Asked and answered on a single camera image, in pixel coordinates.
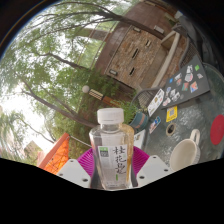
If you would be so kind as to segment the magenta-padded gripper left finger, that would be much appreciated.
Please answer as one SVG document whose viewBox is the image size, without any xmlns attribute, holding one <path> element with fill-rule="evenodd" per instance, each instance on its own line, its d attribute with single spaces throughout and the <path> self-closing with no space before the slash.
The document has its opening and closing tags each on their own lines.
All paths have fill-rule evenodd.
<svg viewBox="0 0 224 224">
<path fill-rule="evenodd" d="M 98 174 L 93 151 L 89 149 L 78 159 L 69 159 L 58 172 L 58 176 L 78 186 L 96 189 Z"/>
</svg>

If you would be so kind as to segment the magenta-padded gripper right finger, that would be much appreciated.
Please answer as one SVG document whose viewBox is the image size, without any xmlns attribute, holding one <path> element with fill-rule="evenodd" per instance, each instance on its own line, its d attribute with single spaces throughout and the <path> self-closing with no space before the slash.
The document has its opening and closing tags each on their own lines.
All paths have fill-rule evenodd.
<svg viewBox="0 0 224 224">
<path fill-rule="evenodd" d="M 146 186 L 172 173 L 173 171 L 157 155 L 149 156 L 143 150 L 134 148 L 131 172 L 134 188 Z"/>
</svg>

